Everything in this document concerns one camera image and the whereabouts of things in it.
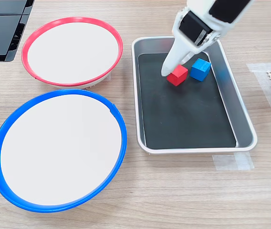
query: blue rim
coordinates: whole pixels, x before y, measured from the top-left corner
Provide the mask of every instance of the blue rim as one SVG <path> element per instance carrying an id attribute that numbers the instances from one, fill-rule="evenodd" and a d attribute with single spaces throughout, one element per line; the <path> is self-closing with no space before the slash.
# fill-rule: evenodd
<path id="1" fill-rule="evenodd" d="M 71 208 L 74 208 L 80 204 L 83 204 L 84 202 L 92 199 L 94 196 L 96 196 L 100 191 L 102 191 L 112 180 L 112 178 L 115 176 L 117 173 L 119 167 L 121 166 L 121 163 L 123 161 L 125 151 L 126 151 L 126 146 L 127 146 L 127 131 L 126 131 L 126 126 L 123 120 L 123 117 L 121 116 L 120 112 L 118 109 L 115 107 L 114 104 L 112 104 L 109 100 L 106 98 L 102 97 L 101 95 L 98 95 L 96 93 L 90 92 L 90 91 L 85 91 L 85 90 L 57 90 L 53 92 L 48 92 L 46 94 L 42 94 L 36 98 L 33 98 L 26 102 L 24 105 L 19 107 L 14 113 L 12 113 L 7 120 L 3 123 L 3 125 L 0 128 L 0 155 L 1 155 L 1 148 L 3 144 L 3 140 L 5 138 L 6 133 L 8 132 L 9 128 L 12 126 L 12 124 L 23 114 L 25 113 L 28 109 L 31 107 L 35 106 L 38 103 L 41 103 L 44 100 L 54 98 L 57 96 L 61 95 L 67 95 L 67 94 L 79 94 L 79 95 L 84 95 L 91 97 L 93 99 L 96 99 L 103 104 L 105 104 L 109 109 L 112 115 L 116 118 L 120 129 L 122 133 L 122 144 L 121 144 L 121 150 L 119 157 L 116 161 L 115 166 L 113 167 L 112 171 L 108 175 L 108 177 L 91 193 L 87 194 L 86 196 L 77 199 L 73 202 L 70 203 L 65 203 L 65 204 L 60 204 L 60 205 L 51 205 L 51 206 L 44 206 L 44 205 L 38 205 L 38 204 L 33 204 L 28 201 L 25 201 L 24 199 L 21 199 L 18 197 L 13 191 L 9 188 L 7 185 L 4 176 L 2 174 L 2 169 L 1 169 L 1 163 L 0 163 L 0 193 L 12 204 L 28 210 L 28 211 L 34 211 L 34 212 L 42 212 L 42 213 L 50 213 L 50 212 L 58 212 L 58 211 L 64 211 L 68 210 Z"/>

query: red cube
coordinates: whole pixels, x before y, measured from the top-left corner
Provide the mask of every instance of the red cube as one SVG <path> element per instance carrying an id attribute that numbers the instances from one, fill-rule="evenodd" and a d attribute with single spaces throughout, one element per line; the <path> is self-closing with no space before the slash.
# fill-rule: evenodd
<path id="1" fill-rule="evenodd" d="M 179 64 L 177 68 L 175 68 L 174 71 L 167 76 L 167 80 L 173 85 L 178 86 L 187 79 L 187 75 L 188 69 Z"/>

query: metal tray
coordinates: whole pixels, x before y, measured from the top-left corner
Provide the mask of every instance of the metal tray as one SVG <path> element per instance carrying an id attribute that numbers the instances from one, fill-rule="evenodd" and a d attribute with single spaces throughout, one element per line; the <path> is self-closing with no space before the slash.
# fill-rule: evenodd
<path id="1" fill-rule="evenodd" d="M 150 154 L 242 152 L 257 136 L 221 43 L 194 56 L 212 64 L 204 82 L 188 76 L 178 87 L 161 77 L 173 37 L 132 43 L 137 140 Z"/>

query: blue cube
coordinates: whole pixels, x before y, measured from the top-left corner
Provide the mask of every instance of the blue cube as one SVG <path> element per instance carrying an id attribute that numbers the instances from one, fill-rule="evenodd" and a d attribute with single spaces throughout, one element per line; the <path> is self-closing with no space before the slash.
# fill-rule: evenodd
<path id="1" fill-rule="evenodd" d="M 198 59 L 192 66 L 190 76 L 202 82 L 208 75 L 210 68 L 211 68 L 210 62 Z"/>

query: wooden table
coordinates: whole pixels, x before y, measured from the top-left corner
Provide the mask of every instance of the wooden table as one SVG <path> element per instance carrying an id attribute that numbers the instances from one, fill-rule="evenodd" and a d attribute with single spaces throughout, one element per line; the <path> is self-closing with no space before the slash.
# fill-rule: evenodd
<path id="1" fill-rule="evenodd" d="M 271 108 L 246 64 L 271 62 L 271 1 L 254 3 L 222 39 L 259 142 L 252 171 L 216 171 L 211 155 L 150 156 L 136 142 L 131 42 L 169 35 L 181 1 L 37 1 L 13 62 L 0 62 L 0 126 L 20 105 L 55 90 L 34 80 L 21 63 L 21 47 L 43 24 L 67 16 L 95 17 L 124 41 L 111 81 L 92 91 L 121 111 L 128 131 L 124 162 L 94 199 L 66 212 L 22 210 L 0 194 L 0 228 L 18 229 L 271 229 Z"/>

